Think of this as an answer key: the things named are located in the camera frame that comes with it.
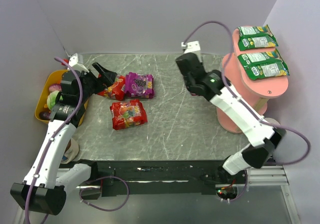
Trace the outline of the purple candy bag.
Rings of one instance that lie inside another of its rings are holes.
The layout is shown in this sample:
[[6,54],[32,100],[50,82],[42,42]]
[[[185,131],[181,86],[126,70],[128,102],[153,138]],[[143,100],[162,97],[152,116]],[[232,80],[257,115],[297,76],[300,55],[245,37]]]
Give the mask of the purple candy bag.
[[129,72],[125,76],[124,93],[131,98],[152,99],[155,95],[154,77],[151,74]]

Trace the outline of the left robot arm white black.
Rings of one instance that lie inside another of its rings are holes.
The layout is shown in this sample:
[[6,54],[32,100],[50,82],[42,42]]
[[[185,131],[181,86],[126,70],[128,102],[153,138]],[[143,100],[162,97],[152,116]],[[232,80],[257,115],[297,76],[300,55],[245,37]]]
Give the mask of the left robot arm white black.
[[14,183],[10,194],[25,211],[57,215],[65,205],[67,195],[81,183],[98,176],[98,165],[92,160],[80,160],[61,177],[58,170],[65,149],[81,122],[85,103],[94,94],[110,87],[116,72],[92,65],[100,74],[90,70],[69,70],[62,75],[47,132],[41,149],[21,183]]

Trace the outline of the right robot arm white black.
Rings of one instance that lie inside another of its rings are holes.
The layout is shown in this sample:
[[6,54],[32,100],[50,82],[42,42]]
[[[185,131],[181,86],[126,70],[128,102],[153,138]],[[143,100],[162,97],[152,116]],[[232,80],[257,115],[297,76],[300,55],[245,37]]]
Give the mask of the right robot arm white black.
[[222,110],[247,137],[249,143],[230,155],[219,168],[221,178],[237,175],[248,168],[261,168],[278,147],[286,131],[271,126],[241,97],[219,70],[206,72],[196,54],[189,52],[175,60],[187,90],[202,96]]

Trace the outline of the green candy bag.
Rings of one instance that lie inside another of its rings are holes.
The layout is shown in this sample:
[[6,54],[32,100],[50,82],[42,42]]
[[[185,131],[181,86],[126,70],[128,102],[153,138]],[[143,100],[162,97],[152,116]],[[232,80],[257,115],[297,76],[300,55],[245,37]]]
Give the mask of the green candy bag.
[[239,26],[238,48],[240,51],[275,48],[278,42],[268,24],[264,26]]
[[289,76],[289,68],[277,49],[240,54],[240,64],[252,81]]

